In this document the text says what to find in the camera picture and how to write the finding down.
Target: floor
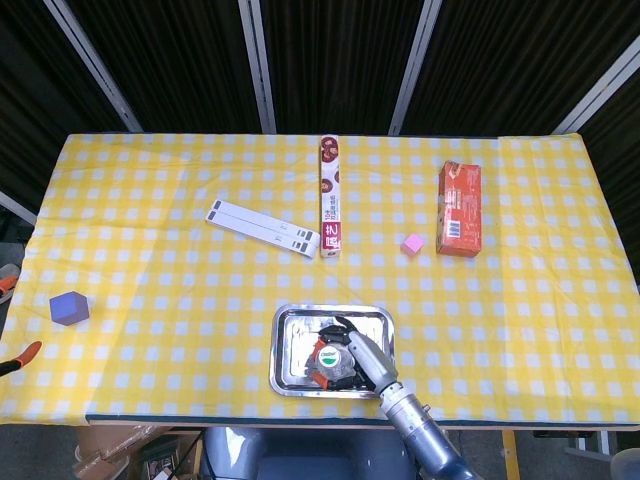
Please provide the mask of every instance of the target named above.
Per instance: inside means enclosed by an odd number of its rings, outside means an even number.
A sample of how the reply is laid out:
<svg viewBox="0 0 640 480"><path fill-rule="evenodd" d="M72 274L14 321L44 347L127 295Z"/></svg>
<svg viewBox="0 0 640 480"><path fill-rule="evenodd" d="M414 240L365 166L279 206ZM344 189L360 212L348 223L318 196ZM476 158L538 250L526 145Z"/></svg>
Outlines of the floor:
<svg viewBox="0 0 640 480"><path fill-rule="evenodd" d="M20 265L24 248L20 243L0 243L0 265ZM0 305L0 331L8 305ZM450 438L463 456L485 479L506 479L498 431L451 431ZM564 453L566 439L537 439L531 432L516 433L520 478L542 480L606 480L609 466L604 462ZM41 425L0 426L2 478L73 478L71 465L76 445L71 427Z"/></svg>

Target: purple cube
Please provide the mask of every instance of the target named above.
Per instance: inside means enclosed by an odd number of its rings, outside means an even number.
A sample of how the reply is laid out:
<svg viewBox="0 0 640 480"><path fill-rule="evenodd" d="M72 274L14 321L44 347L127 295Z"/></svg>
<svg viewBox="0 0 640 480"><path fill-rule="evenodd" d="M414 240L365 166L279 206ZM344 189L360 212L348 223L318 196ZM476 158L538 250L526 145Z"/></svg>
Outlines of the purple cube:
<svg viewBox="0 0 640 480"><path fill-rule="evenodd" d="M89 318L87 297L78 292L67 292L49 299L51 320L60 325L73 325Z"/></svg>

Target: metal tray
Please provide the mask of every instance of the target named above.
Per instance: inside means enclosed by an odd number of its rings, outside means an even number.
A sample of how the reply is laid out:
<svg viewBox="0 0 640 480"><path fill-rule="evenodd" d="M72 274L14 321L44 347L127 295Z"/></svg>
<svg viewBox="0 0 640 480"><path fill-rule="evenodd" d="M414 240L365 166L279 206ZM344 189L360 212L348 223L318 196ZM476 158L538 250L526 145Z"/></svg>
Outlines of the metal tray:
<svg viewBox="0 0 640 480"><path fill-rule="evenodd" d="M273 389L289 397L375 398L365 389L328 391L311 380L307 360L313 352L318 332L338 324L341 315L376 342L394 361L393 319L383 308L361 305L296 305L280 307L273 317L269 381Z"/></svg>

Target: pink cube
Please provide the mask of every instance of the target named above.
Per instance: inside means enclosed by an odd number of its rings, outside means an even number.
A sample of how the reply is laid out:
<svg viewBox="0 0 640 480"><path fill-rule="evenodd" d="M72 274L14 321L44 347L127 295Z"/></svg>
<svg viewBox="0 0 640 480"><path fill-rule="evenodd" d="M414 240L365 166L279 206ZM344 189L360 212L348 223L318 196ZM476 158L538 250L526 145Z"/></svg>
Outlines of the pink cube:
<svg viewBox="0 0 640 480"><path fill-rule="evenodd" d="M404 253L406 253L410 257L413 257L418 252L420 252L420 249L423 245L424 241L418 235L412 233L406 238L400 248Z"/></svg>

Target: yellow checkered tablecloth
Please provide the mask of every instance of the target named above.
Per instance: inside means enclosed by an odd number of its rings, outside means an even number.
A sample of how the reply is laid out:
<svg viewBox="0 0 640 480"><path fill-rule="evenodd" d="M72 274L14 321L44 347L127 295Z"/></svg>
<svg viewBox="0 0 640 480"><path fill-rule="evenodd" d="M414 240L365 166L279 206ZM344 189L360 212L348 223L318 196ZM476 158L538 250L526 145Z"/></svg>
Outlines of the yellow checkered tablecloth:
<svg viewBox="0 0 640 480"><path fill-rule="evenodd" d="M318 228L317 136L72 135L0 342L43 341L0 379L5 421L85 415L379 417L376 401L297 399L268 380L285 303L374 304L401 380L437 419L640 420L640 300L577 135L341 137L344 249L307 259L207 225L215 198ZM484 246L434 253L445 160L483 168ZM409 259L409 233L427 243ZM53 324L50 297L91 318Z"/></svg>

